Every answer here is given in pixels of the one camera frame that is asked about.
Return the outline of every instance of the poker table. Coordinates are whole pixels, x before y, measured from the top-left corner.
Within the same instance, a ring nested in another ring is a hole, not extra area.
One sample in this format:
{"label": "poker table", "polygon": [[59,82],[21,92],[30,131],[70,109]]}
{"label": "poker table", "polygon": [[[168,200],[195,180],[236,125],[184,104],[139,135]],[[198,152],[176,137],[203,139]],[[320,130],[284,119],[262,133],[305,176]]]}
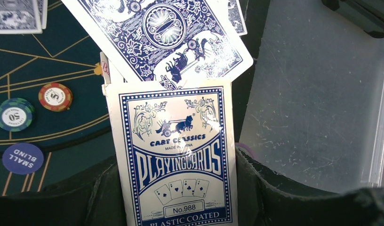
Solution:
{"label": "poker table", "polygon": [[[242,40],[254,57],[269,0],[241,0],[249,33]],[[38,192],[65,180],[115,154],[109,115],[102,94],[100,49],[60,0],[48,0],[48,23],[42,34],[0,35],[0,104],[23,98],[36,109],[30,127],[20,132],[0,128],[0,196]],[[235,140],[239,140],[255,64],[232,83]],[[45,109],[38,100],[42,86],[58,82],[73,93],[74,101],[64,112]],[[10,145],[27,142],[44,153],[35,173],[10,173],[2,153]]]}
{"label": "poker table", "polygon": [[[100,88],[99,48],[61,1],[49,1],[48,17],[42,34],[0,35],[0,104],[21,97],[36,109],[27,129],[8,132],[0,128],[0,156],[19,142],[34,143],[48,153],[110,129]],[[52,112],[39,103],[39,90],[52,82],[72,91],[70,110]]]}

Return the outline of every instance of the black fabric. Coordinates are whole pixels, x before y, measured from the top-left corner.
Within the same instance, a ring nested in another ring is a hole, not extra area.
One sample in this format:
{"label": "black fabric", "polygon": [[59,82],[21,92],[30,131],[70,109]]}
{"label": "black fabric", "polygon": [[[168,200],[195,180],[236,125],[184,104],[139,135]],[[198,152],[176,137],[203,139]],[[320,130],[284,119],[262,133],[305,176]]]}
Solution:
{"label": "black fabric", "polygon": [[[324,192],[236,154],[240,226],[384,225],[384,188]],[[42,192],[0,197],[1,225],[126,225],[115,156]]]}

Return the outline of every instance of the black object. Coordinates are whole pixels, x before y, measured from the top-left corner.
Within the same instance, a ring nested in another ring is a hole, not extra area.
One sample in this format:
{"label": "black object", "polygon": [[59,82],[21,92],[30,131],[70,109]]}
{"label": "black object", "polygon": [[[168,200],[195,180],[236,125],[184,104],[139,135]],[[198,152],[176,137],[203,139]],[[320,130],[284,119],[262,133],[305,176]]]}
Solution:
{"label": "black object", "polygon": [[[333,194],[236,154],[240,226],[384,225],[384,189]],[[0,197],[1,225],[127,225],[116,157],[40,193]]]}
{"label": "black object", "polygon": [[270,0],[240,0],[240,7],[246,18],[245,23],[248,31],[246,35],[240,38],[254,61],[249,69],[232,82],[232,112],[236,142],[239,142],[242,132],[269,5]]}
{"label": "black object", "polygon": [[384,0],[322,0],[374,38],[384,38]]}

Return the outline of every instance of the playing card box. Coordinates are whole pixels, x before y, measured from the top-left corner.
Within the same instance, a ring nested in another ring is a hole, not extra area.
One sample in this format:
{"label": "playing card box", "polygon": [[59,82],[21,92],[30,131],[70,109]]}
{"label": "playing card box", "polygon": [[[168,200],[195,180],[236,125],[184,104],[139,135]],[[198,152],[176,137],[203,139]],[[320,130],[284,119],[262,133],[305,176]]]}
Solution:
{"label": "playing card box", "polygon": [[117,82],[102,71],[128,225],[237,226],[231,82]]}

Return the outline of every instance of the poker chip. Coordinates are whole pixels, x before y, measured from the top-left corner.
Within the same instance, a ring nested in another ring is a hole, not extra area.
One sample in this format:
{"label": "poker chip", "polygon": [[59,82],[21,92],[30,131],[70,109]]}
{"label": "poker chip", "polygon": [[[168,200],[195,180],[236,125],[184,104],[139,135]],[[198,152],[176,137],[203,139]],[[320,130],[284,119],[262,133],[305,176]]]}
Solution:
{"label": "poker chip", "polygon": [[1,105],[6,104],[6,103],[8,103],[8,102],[19,102],[19,103],[21,103],[21,104],[24,104],[24,105],[30,107],[30,109],[31,109],[31,111],[32,111],[33,113],[35,112],[35,108],[34,108],[34,106],[33,106],[30,102],[28,102],[27,100],[25,100],[25,99],[23,99],[23,98],[17,98],[17,97],[16,97],[16,98],[11,98],[11,99],[8,99],[8,100],[2,102]]}
{"label": "poker chip", "polygon": [[34,112],[33,105],[27,100],[8,99],[0,105],[0,127],[10,132],[22,131],[31,125]]}
{"label": "poker chip", "polygon": [[44,154],[35,145],[18,143],[8,147],[2,155],[2,163],[12,173],[34,173],[44,163]]}
{"label": "poker chip", "polygon": [[50,83],[41,88],[38,99],[46,109],[62,112],[70,109],[70,105],[73,103],[73,93],[62,84]]}

